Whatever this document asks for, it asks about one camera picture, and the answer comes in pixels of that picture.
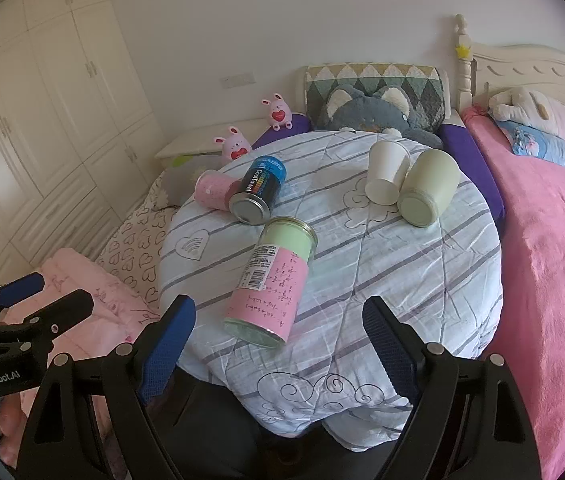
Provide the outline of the left hand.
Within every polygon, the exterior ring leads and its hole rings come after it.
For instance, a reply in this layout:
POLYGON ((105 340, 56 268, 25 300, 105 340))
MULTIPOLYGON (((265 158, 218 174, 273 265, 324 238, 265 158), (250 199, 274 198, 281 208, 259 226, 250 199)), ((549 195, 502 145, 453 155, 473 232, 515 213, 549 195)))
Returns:
POLYGON ((4 396, 0 401, 0 460, 9 467, 17 467, 27 421, 28 416, 22 410, 20 394, 4 396))

